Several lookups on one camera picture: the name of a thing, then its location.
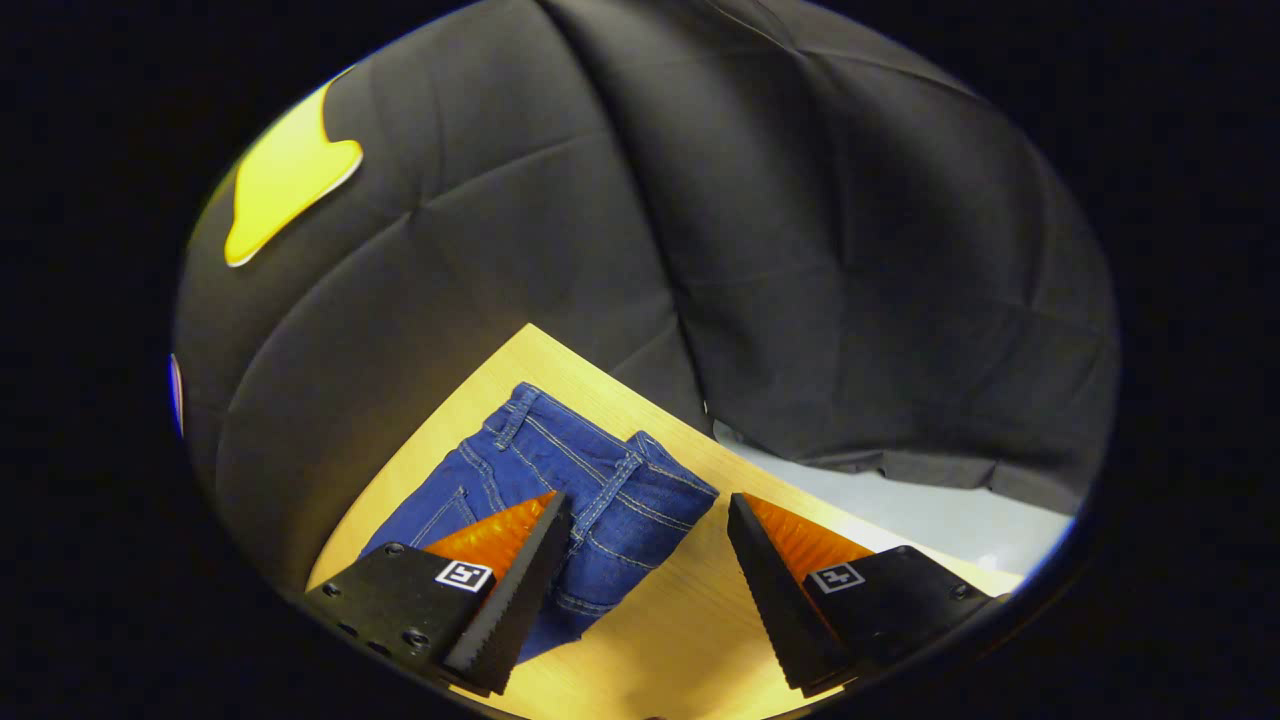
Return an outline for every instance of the jeans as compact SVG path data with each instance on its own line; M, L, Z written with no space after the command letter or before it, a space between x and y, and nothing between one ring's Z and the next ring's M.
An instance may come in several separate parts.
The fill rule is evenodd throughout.
M719 496L648 433L622 442L521 383L396 509L361 555L388 542L424 548L550 491L568 496L573 523L521 662L579 639L676 550Z

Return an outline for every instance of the table surface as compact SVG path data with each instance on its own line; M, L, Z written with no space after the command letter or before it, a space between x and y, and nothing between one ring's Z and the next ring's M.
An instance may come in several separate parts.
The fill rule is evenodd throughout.
M727 720L769 717L840 692L806 700L787 688L726 534L733 492L799 512L876 552L914 544L992 596L1023 580L919 546L778 480L525 325L374 477L330 536L307 588L352 564L396 507L520 382L616 437L644 429L721 497L676 552L581 641L517 665L503 696L480 698L453 688L477 702L534 720Z

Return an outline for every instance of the black cloth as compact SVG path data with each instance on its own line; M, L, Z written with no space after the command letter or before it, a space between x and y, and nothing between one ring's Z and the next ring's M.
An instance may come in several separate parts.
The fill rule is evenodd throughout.
M1064 512L1098 469L1088 224L987 102L827 10L486 0L338 78L325 126L360 169L242 268L228 177L174 328L197 474L278 584L526 322L791 460Z

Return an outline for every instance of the screw hole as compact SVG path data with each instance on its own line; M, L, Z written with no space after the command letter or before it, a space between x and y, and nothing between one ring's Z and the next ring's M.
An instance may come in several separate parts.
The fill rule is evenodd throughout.
M402 634L401 638L403 638L404 642L413 650L424 650L431 644L430 638L424 635L420 630L415 630L412 628L404 630L404 634Z

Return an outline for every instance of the white surface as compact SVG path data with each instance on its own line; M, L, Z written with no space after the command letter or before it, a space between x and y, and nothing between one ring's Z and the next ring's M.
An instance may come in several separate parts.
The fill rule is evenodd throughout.
M806 468L744 445L716 423L716 439L772 475L859 518L991 570L1029 575L1073 518L987 489L955 489ZM860 538L849 538L867 547Z

